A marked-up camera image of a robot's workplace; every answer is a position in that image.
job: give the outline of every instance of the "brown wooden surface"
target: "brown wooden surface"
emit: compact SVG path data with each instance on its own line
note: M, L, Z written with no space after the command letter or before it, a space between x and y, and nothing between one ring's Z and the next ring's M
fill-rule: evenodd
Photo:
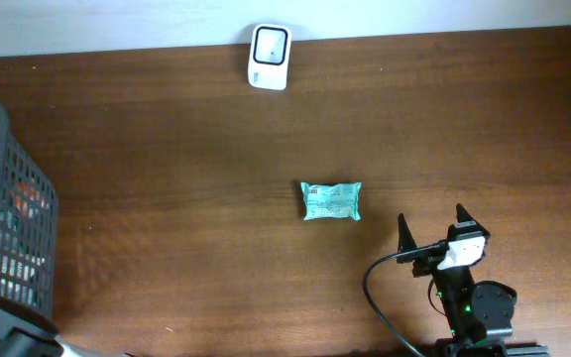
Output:
M571 356L571 28L0 59L14 135L60 197L55 322L105 352L392 349L365 269L462 202L517 289L515 338ZM298 183L361 181L362 221L301 219ZM410 266L371 280L410 340L449 336Z

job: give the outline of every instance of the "plastic package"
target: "plastic package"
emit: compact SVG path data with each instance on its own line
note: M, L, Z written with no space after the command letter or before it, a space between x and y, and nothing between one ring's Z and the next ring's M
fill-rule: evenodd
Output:
M358 192L361 183L338 183L332 186L301 183L306 214L304 220L314 218L348 218L360 220Z

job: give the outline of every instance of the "gray plastic basket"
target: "gray plastic basket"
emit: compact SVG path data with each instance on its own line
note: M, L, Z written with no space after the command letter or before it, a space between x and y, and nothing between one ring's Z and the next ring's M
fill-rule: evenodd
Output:
M0 104L0 297L52 318L58 199Z

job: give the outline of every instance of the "wooden table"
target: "wooden table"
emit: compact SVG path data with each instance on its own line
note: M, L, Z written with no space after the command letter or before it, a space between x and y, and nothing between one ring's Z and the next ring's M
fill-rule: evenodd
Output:
M360 280L493 234L477 281L514 287L512 342L571 356L571 28L294 43L288 88L248 46L0 59L13 133L60 198L55 322L70 342L176 355L399 344ZM299 183L361 181L361 214L303 221ZM450 336L409 265L370 282L415 343Z

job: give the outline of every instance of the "teal packet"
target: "teal packet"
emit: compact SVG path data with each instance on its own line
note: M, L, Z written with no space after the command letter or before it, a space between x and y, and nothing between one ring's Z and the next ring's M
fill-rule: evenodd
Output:
M302 182L304 220L314 218L348 218L360 220L358 214L358 192L361 183L338 183L333 186Z

